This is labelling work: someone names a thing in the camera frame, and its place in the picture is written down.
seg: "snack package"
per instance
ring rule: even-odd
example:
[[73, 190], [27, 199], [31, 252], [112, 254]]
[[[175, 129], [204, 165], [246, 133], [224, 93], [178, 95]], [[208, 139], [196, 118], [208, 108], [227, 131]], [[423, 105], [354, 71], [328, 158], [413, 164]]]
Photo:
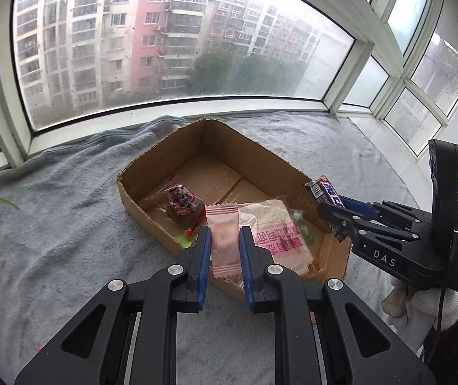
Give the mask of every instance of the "snack package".
[[284, 201], [275, 199], [240, 204], [238, 211], [240, 227], [250, 226], [256, 246], [268, 249], [275, 263], [294, 270], [300, 276], [313, 270], [313, 256]]
[[[316, 181], [306, 183], [305, 187], [313, 194], [318, 204], [329, 203], [341, 208], [345, 208], [343, 201], [341, 201], [338, 193], [325, 175], [322, 175], [321, 178]], [[343, 230], [343, 227], [337, 226], [336, 224], [330, 222], [327, 222], [327, 224], [336, 239], [338, 239], [340, 242], [346, 239], [347, 234]]]
[[208, 205], [206, 219], [211, 229], [213, 275], [224, 278], [241, 274], [240, 226], [236, 204]]
[[174, 178], [158, 193], [145, 198], [142, 207], [163, 207], [168, 217], [186, 229], [184, 235], [189, 238], [204, 219], [205, 205], [183, 184], [173, 182]]

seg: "tree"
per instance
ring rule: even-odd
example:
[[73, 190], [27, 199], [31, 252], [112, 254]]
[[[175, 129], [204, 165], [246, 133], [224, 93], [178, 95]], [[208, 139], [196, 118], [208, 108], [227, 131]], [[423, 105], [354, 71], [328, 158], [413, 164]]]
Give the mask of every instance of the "tree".
[[188, 89], [190, 95], [293, 96], [306, 67], [299, 60], [285, 63], [261, 55], [216, 51], [195, 61]]

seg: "window frame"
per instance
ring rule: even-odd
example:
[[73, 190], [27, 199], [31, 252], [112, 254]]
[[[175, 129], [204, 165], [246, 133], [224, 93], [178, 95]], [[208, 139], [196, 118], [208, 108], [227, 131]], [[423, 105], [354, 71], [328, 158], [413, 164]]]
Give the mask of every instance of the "window frame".
[[[348, 94], [366, 64], [367, 57], [373, 56], [389, 74], [389, 78], [370, 108], [375, 118], [384, 123], [385, 116], [389, 113], [402, 91], [407, 88], [442, 124], [439, 132], [445, 128], [448, 121], [458, 110], [458, 99], [448, 117], [442, 112], [438, 115], [438, 111], [440, 111], [438, 107], [433, 102], [431, 104], [431, 100], [426, 95], [424, 97], [424, 93], [421, 90], [418, 89], [419, 92], [416, 93], [417, 86], [410, 82], [410, 77], [421, 61], [434, 32], [444, 0], [427, 0], [421, 19], [404, 55], [396, 47], [394, 36], [387, 25], [387, 19], [396, 0], [371, 0], [371, 3], [366, 0], [304, 1], [353, 36], [355, 42], [340, 66], [333, 83], [323, 97], [323, 101], [305, 100], [301, 102], [297, 100], [297, 104], [308, 103], [312, 111], [326, 111], [326, 109], [329, 109], [332, 112], [344, 114], [343, 110], [341, 112], [338, 111], [341, 106], [341, 104], [338, 105], [338, 100], [341, 99], [343, 101], [345, 99], [346, 94]], [[7, 165], [16, 167], [30, 156], [41, 152], [47, 147], [76, 139], [78, 132], [84, 131], [81, 130], [84, 128], [84, 126], [81, 126], [83, 120], [91, 120], [92, 123], [103, 123], [102, 125], [113, 128], [114, 126], [128, 125], [129, 122], [131, 124], [144, 123], [145, 121], [141, 120], [147, 120], [152, 114], [162, 114], [162, 105], [160, 102], [156, 102], [150, 103], [148, 106], [145, 105], [145, 109], [135, 106], [137, 114], [134, 113], [135, 110], [127, 114], [129, 110], [124, 110], [126, 107], [121, 107], [105, 110], [90, 116], [74, 118], [64, 123], [51, 125], [45, 129], [33, 129], [30, 126], [28, 113], [22, 104], [22, 91], [14, 70], [13, 49], [15, 44], [12, 39], [12, 19], [18, 3], [15, 0], [0, 0], [0, 168]], [[284, 20], [287, 19], [277, 15], [274, 25], [279, 25]], [[238, 99], [245, 100], [248, 98], [240, 97]], [[269, 110], [269, 103], [273, 99], [267, 97], [257, 98], [263, 98], [266, 109]], [[204, 106], [211, 105], [212, 107], [213, 103], [216, 102], [222, 101], [205, 100], [203, 102], [194, 101], [189, 104], [194, 106], [205, 103]], [[183, 112], [184, 105], [178, 100], [177, 108], [178, 111], [181, 111], [178, 114], [187, 116], [188, 114]], [[241, 106], [228, 107], [227, 111], [235, 111], [235, 108], [240, 111], [245, 105], [245, 101], [242, 101]], [[284, 109], [284, 104], [278, 103], [277, 109]], [[426, 148], [422, 150], [418, 158], [425, 151]]]

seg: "white glove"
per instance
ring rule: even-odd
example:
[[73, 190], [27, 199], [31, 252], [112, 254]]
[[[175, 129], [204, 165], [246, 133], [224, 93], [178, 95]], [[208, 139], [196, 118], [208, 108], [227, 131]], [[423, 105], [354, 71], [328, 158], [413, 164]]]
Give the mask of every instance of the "white glove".
[[[382, 309], [388, 314], [387, 323], [395, 326], [398, 337], [416, 353], [430, 329], [437, 328], [441, 290], [434, 288], [409, 294], [407, 285], [398, 279], [391, 277], [391, 284], [393, 290], [382, 300]], [[441, 331], [449, 329], [457, 320], [458, 292], [447, 289]]]

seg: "purple candy bar wrapper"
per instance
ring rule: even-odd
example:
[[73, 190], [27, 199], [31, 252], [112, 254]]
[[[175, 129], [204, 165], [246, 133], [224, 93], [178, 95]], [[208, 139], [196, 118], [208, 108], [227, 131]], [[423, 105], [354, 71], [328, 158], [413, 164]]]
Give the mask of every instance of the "purple candy bar wrapper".
[[[306, 183], [305, 187], [313, 194], [318, 204], [329, 203], [345, 208], [343, 201], [341, 201], [338, 193], [325, 175], [322, 175], [322, 177], [316, 181]], [[330, 222], [327, 222], [327, 224], [330, 227], [332, 234], [336, 239], [338, 239], [338, 241], [342, 242], [346, 239], [347, 234], [344, 232], [343, 227]]]

